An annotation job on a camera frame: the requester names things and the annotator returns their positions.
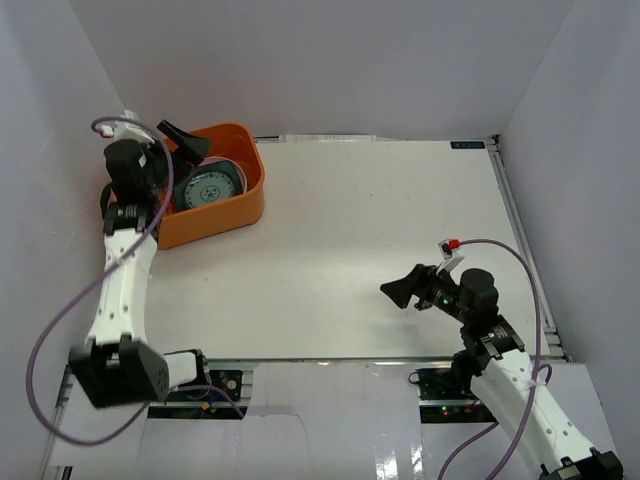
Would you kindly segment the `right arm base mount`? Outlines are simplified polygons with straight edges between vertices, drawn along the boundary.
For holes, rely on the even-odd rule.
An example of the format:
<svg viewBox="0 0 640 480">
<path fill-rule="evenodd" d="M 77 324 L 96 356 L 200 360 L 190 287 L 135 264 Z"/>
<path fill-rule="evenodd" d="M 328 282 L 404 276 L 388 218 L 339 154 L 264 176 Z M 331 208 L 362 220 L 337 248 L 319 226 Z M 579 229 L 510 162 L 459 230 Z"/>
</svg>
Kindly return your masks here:
<svg viewBox="0 0 640 480">
<path fill-rule="evenodd" d="M 423 366 L 407 380 L 417 388 L 422 424 L 493 423 L 490 409 L 471 392 L 476 362 L 464 352 L 456 353 L 449 366 Z"/>
</svg>

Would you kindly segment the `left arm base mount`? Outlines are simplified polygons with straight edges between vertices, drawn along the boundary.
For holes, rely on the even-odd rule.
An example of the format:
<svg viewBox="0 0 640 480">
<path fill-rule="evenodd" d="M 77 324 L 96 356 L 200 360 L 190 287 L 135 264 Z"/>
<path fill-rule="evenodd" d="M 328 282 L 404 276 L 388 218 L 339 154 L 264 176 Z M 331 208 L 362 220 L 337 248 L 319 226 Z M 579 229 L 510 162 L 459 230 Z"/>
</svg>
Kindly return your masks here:
<svg viewBox="0 0 640 480">
<path fill-rule="evenodd" d="M 148 408 L 149 419 L 241 420 L 248 409 L 253 373 L 223 368 L 209 372 L 209 390 L 170 393 L 164 403 Z"/>
</svg>

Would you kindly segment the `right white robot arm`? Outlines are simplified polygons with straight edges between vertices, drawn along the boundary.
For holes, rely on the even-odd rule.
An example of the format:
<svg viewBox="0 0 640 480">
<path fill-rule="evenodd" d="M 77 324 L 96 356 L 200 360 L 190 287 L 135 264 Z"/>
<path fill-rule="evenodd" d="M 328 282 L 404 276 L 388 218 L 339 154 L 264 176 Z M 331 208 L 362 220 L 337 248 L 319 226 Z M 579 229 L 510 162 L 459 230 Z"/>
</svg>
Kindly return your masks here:
<svg viewBox="0 0 640 480">
<path fill-rule="evenodd" d="M 454 281 L 445 270 L 418 264 L 380 290 L 401 309 L 435 307 L 460 322 L 464 348 L 452 362 L 452 388 L 488 408 L 535 478 L 623 478 L 617 455 L 599 451 L 545 381 L 535 378 L 523 341 L 499 312 L 499 293 L 489 272 L 468 269 Z"/>
</svg>

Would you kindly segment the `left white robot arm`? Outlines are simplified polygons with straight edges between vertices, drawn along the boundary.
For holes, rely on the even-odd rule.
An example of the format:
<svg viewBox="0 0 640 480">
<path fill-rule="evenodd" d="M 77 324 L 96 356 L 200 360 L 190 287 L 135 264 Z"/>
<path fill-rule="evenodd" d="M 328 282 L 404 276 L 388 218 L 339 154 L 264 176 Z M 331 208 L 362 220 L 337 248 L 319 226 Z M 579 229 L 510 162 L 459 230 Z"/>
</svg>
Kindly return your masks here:
<svg viewBox="0 0 640 480">
<path fill-rule="evenodd" d="M 97 409 L 163 401 L 175 387 L 199 399 L 211 387 L 200 350 L 164 355 L 146 339 L 146 293 L 158 249 L 158 213 L 171 197 L 168 188 L 203 162 L 211 144 L 166 120 L 157 129 L 174 143 L 171 153 L 129 122 L 101 132 L 113 139 L 104 150 L 111 180 L 100 198 L 109 275 L 101 283 L 84 344 L 72 347 L 68 355 L 72 373 Z"/>
</svg>

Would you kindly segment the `teal square plate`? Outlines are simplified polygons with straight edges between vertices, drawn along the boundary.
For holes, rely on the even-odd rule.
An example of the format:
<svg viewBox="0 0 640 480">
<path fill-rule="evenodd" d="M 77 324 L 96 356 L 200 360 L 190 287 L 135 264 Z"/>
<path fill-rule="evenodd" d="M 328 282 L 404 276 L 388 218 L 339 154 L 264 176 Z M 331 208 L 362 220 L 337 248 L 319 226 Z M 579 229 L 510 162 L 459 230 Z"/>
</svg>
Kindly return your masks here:
<svg viewBox="0 0 640 480">
<path fill-rule="evenodd" d="M 236 162 L 209 157 L 175 188 L 175 204 L 178 211 L 187 211 L 230 199 L 246 190 L 246 176 Z"/>
</svg>

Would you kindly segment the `blue patterned small plate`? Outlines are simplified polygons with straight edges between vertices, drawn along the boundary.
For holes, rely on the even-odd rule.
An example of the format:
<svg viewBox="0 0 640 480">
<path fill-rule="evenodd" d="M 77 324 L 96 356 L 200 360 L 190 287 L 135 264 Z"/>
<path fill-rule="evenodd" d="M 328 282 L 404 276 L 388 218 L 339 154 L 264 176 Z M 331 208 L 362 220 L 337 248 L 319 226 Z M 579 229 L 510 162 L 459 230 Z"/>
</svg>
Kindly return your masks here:
<svg viewBox="0 0 640 480">
<path fill-rule="evenodd" d="M 236 187 L 230 176 L 219 171 L 207 171 L 186 182 L 182 200 L 186 209 L 194 209 L 229 199 L 235 194 Z"/>
</svg>

